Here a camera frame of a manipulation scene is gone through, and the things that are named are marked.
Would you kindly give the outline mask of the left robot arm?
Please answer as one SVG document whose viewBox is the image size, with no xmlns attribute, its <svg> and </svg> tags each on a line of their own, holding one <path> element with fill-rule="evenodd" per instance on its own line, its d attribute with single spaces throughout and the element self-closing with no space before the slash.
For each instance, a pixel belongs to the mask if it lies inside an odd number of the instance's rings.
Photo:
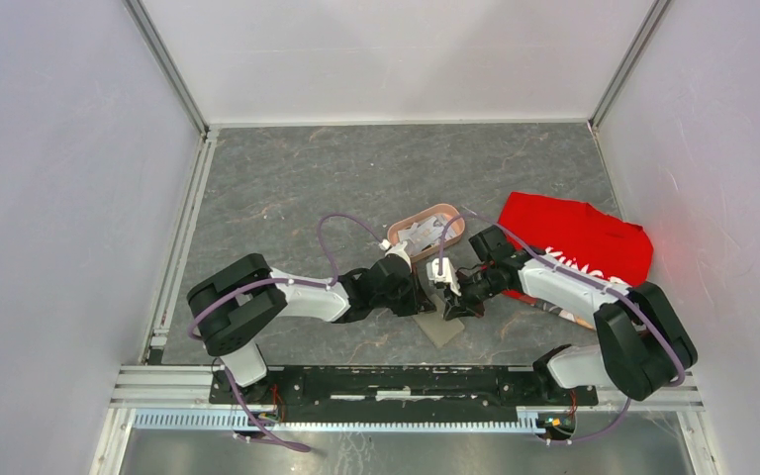
<svg viewBox="0 0 760 475">
<path fill-rule="evenodd" d="M 271 377 L 254 339 L 278 317 L 332 324 L 364 320 L 377 309 L 411 317 L 436 309 L 412 265 L 388 254 L 369 268 L 333 280 L 297 276 L 248 254 L 202 281 L 187 294 L 193 321 L 188 335 L 222 361 L 233 388 L 248 403 L 263 401 Z"/>
</svg>

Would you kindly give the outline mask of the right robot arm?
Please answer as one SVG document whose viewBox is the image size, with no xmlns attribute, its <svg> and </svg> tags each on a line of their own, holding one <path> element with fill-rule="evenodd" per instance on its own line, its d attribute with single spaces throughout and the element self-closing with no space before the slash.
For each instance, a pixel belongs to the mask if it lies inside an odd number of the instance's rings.
<svg viewBox="0 0 760 475">
<path fill-rule="evenodd" d="M 459 271 L 444 255 L 427 267 L 447 319 L 480 317 L 486 301 L 512 291 L 584 320 L 596 334 L 593 345 L 562 345 L 535 361 L 531 388 L 539 401 L 556 404 L 583 386 L 613 386 L 643 401 L 682 384 L 697 363 L 697 349 L 658 285 L 593 276 L 542 250 L 515 245 L 498 226 L 469 242 L 481 261 L 477 270 Z"/>
</svg>

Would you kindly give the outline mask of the pink oval tray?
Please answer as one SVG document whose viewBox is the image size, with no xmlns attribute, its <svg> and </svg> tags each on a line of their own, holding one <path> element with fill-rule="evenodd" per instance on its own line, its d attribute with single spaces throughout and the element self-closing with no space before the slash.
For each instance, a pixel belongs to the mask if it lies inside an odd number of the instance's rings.
<svg viewBox="0 0 760 475">
<path fill-rule="evenodd" d="M 438 252 L 442 234 L 444 249 L 448 249 L 461 239 L 465 231 L 462 218 L 454 221 L 447 230 L 444 229 L 458 215 L 458 210 L 452 205 L 437 204 L 392 225 L 382 244 L 385 254 L 396 254 L 415 264 Z"/>
</svg>

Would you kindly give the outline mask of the grey card holder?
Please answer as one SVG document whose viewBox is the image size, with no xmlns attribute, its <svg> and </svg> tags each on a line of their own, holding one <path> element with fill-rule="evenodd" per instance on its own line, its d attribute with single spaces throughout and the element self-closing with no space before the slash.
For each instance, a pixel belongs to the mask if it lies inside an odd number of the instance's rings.
<svg viewBox="0 0 760 475">
<path fill-rule="evenodd" d="M 442 348 L 460 335 L 465 330 L 465 326 L 458 319 L 446 321 L 443 318 L 445 305 L 442 299 L 436 294 L 428 297 L 435 309 L 412 316 L 412 319 L 436 348 Z"/>
</svg>

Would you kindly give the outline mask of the grey credit card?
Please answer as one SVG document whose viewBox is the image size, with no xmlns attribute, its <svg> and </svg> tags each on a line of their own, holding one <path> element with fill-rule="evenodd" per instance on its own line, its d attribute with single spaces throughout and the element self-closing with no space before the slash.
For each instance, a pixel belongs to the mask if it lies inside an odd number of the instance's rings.
<svg viewBox="0 0 760 475">
<path fill-rule="evenodd" d="M 417 221 L 397 232 L 398 240 L 408 242 L 407 252 L 409 256 L 415 256 L 429 250 L 439 244 L 441 236 L 445 240 L 455 238 L 457 232 L 454 228 L 444 230 L 449 218 L 444 214 L 430 215 Z"/>
</svg>

